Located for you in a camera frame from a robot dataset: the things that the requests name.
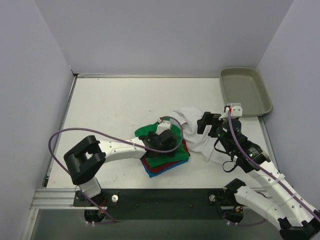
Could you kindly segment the white t shirt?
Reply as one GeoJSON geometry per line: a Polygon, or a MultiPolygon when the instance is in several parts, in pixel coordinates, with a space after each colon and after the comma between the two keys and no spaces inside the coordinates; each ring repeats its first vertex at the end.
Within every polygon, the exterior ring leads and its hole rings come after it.
{"type": "Polygon", "coordinates": [[[216,139],[208,136],[209,126],[205,128],[203,134],[197,133],[197,120],[200,120],[203,115],[204,111],[196,106],[181,107],[169,113],[170,117],[181,124],[183,138],[189,151],[201,153],[206,162],[222,165],[223,155],[214,149],[216,139]]]}

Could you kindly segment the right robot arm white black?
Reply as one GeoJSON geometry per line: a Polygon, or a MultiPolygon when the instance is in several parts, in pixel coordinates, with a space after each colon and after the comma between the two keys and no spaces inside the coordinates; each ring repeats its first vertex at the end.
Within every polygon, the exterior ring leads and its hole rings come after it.
{"type": "Polygon", "coordinates": [[[197,133],[215,138],[230,157],[234,167],[241,168],[256,180],[270,199],[252,190],[236,178],[224,187],[225,195],[266,219],[279,231],[284,240],[311,240],[320,232],[320,212],[306,202],[286,181],[268,154],[242,133],[239,116],[227,108],[224,115],[205,112],[197,120],[197,133]]]}

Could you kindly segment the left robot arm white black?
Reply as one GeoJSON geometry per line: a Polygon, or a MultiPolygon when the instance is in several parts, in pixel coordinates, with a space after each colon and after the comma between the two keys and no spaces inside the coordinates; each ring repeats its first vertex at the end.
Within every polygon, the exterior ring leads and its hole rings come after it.
{"type": "Polygon", "coordinates": [[[99,141],[94,135],[89,135],[65,153],[63,158],[72,183],[81,188],[84,199],[90,205],[96,206],[103,199],[102,188],[96,178],[103,164],[171,154],[178,147],[177,139],[170,129],[161,133],[149,132],[124,141],[99,141]]]}

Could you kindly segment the green t shirt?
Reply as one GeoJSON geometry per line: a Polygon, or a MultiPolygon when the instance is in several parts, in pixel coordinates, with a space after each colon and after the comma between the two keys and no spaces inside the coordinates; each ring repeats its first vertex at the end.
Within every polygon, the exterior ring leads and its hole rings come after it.
{"type": "MultiPolygon", "coordinates": [[[[158,122],[140,127],[134,132],[134,134],[136,137],[140,137],[142,135],[147,135],[148,132],[156,132],[157,125],[158,125],[158,122]]],[[[183,137],[181,135],[180,128],[176,125],[171,125],[170,130],[177,136],[177,141],[180,142],[180,145],[181,145],[182,141],[183,141],[183,137]]],[[[173,152],[165,152],[165,153],[147,151],[146,154],[142,158],[143,159],[152,159],[152,158],[159,158],[160,156],[163,156],[163,157],[166,156],[166,157],[170,158],[175,155],[176,150],[173,152]]]]}

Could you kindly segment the grey plastic tray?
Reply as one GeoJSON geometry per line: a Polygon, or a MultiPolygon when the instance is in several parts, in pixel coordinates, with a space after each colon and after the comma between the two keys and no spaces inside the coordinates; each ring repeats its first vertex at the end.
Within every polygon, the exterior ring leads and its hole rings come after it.
{"type": "Polygon", "coordinates": [[[250,67],[228,67],[220,71],[220,88],[225,104],[241,104],[244,118],[260,117],[273,104],[260,73],[250,67]]]}

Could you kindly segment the blue t shirt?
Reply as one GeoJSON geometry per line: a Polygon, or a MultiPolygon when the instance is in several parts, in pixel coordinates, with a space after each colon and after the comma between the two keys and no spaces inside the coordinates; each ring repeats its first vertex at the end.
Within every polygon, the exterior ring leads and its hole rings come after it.
{"type": "Polygon", "coordinates": [[[141,159],[140,160],[146,173],[148,174],[148,176],[150,178],[156,177],[170,169],[173,169],[179,165],[182,165],[184,163],[187,163],[189,161],[188,158],[183,159],[183,160],[179,160],[179,161],[173,161],[173,162],[168,162],[168,163],[164,163],[160,166],[156,166],[156,167],[150,167],[150,165],[147,163],[146,159],[141,159]]]}

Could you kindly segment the red t shirt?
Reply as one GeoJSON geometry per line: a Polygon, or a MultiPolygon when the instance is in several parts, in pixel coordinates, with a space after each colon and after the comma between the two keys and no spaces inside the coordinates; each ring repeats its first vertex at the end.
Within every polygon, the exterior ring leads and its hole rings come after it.
{"type": "Polygon", "coordinates": [[[160,156],[150,159],[142,158],[140,161],[148,176],[153,178],[172,168],[187,163],[190,156],[191,154],[189,153],[186,142],[183,140],[173,157],[160,156]]]}

